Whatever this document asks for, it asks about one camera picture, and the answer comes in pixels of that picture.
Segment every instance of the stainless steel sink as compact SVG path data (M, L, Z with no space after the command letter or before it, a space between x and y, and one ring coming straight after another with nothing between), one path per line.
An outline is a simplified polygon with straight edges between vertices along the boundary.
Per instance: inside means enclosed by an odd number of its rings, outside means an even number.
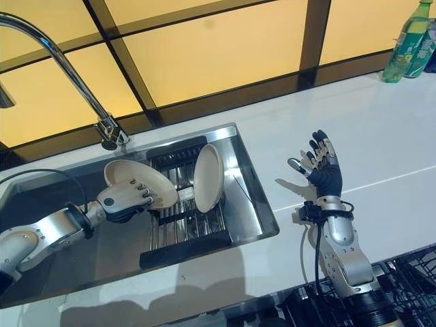
M193 200L187 200L165 210L145 211L127 223L105 221L93 238L25 272L0 298L0 307L81 290L276 235L279 227L234 124L64 170L80 181L89 199L106 187L103 169L114 159L153 166L182 190L192 184L196 157L206 143L218 148L225 170L224 192L213 210L202 214ZM76 186L62 176L17 179L0 199L0 232L33 223L66 202L81 204L80 200Z

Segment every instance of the black wire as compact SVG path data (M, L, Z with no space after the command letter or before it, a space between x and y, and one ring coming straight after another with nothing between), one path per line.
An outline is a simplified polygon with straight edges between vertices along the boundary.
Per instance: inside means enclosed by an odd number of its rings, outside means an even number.
M321 285L320 285L320 270L318 267L320 262L320 243L321 243L322 223L317 223L316 226L317 226L317 236L316 236L316 245L315 245L315 286L318 296L323 296L324 294L321 291Z
M349 210L351 213L354 211L354 205L352 203L349 203L347 201L342 201L342 200L341 200L341 203L348 204L351 207L351 209Z
M30 169L30 170L25 170L24 172L17 172L16 174L12 174L4 179L2 179L0 181L0 184L23 174L28 174L30 172L57 172L58 174L62 174L66 177L68 177L69 179L71 179L73 182L75 182L77 184L77 186L79 186L80 192L82 192L82 197L83 197L83 206L84 206L84 213L88 212L88 200L87 200L87 195L84 192L84 189L82 187L82 185L79 183L79 181L77 179L75 179L73 176L71 176L70 174L63 172L62 170L57 170L57 169L48 169L48 168L40 168L40 169Z

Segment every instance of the countertop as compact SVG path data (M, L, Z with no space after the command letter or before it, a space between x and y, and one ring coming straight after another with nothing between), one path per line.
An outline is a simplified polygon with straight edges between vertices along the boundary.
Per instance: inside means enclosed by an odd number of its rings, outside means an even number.
M134 277L0 310L0 326L152 326L314 280L307 227L292 219L315 195L286 163L323 129L339 156L344 200L371 262L436 241L436 76L383 84L351 78L136 134L128 149L235 122L280 233ZM99 145L0 173L112 157ZM0 193L7 185L0 187Z

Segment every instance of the dish rack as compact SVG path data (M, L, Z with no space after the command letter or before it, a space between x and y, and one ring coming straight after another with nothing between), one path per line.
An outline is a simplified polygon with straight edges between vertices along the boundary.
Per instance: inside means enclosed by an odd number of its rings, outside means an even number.
M149 164L161 172L178 192L193 187L198 155L207 140L204 136L177 144L151 149ZM148 269L180 262L204 252L227 247L231 243L223 216L223 198L209 212L201 213L193 198L177 202L170 208L149 211L149 249L140 256L140 267Z
M405 327L436 327L436 245L379 262L373 269ZM306 284L280 306L290 326L353 326L347 314L335 309L340 302L330 280L324 279L321 287L336 305L319 298L314 283Z

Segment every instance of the robotic hand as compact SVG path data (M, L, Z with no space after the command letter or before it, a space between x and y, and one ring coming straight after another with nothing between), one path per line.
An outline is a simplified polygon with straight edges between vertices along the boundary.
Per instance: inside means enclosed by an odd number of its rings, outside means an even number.
M124 223L152 201L144 184L132 179L104 189L96 201L81 207L68 203L36 223L2 232L0 295L21 278L22 272L37 266L51 253L92 237L94 227L105 219Z
M301 151L302 159L289 158L288 164L303 174L316 188L317 204L305 202L300 218L315 223L317 229L316 264L321 256L334 288L352 317L355 326L403 327L392 304L381 289L371 264L358 244L352 225L354 207L346 211L341 200L342 176L336 153L327 135L312 134L315 155ZM318 268L315 267L318 295L322 294Z

